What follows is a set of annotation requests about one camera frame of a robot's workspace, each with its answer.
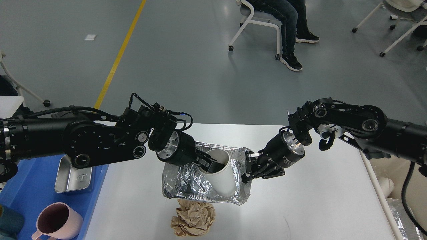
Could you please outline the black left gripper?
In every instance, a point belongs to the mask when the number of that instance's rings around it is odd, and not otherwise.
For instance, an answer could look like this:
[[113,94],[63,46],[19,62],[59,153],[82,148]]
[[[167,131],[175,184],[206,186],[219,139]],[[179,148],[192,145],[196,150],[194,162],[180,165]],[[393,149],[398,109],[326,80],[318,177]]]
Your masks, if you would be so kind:
[[172,132],[165,148],[157,152],[156,156],[162,162],[179,167],[189,163],[195,164],[206,173],[217,173],[225,167],[225,164],[197,149],[191,135],[180,131]]

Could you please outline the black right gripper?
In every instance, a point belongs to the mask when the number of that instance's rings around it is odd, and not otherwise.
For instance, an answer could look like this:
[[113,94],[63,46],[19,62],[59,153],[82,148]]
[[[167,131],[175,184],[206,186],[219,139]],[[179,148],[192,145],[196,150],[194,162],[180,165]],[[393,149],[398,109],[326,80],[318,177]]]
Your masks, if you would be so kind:
[[[257,153],[245,152],[246,171],[241,175],[242,182],[252,179],[271,179],[284,176],[284,168],[292,166],[305,156],[305,149],[291,132],[280,131],[266,146]],[[268,165],[271,159],[277,165]]]

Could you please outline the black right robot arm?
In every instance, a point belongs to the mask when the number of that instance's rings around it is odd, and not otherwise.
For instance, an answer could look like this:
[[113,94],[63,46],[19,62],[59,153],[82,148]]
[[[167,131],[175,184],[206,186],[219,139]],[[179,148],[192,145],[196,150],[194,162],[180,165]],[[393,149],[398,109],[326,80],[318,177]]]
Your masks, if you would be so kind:
[[423,233],[426,230],[417,222],[407,205],[407,187],[415,165],[426,176],[427,130],[425,126],[390,119],[373,105],[352,105],[330,98],[308,101],[296,112],[288,115],[287,126],[279,129],[260,151],[247,152],[246,171],[242,182],[253,179],[270,179],[283,176],[284,169],[305,156],[304,146],[313,140],[309,131],[320,136],[319,150],[332,147],[340,139],[363,152],[367,159],[390,158],[392,155],[410,161],[404,180],[401,199],[412,223]]

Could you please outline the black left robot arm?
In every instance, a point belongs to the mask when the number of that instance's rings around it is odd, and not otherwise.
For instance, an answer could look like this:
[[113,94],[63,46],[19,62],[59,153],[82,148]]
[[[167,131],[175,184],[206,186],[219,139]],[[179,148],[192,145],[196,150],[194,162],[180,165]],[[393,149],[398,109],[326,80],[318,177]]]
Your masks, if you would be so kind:
[[149,104],[132,94],[122,115],[69,106],[1,119],[1,182],[17,174],[17,162],[66,154],[77,169],[142,158],[148,149],[175,166],[192,163],[217,173],[224,163],[197,149],[184,131],[187,115]]

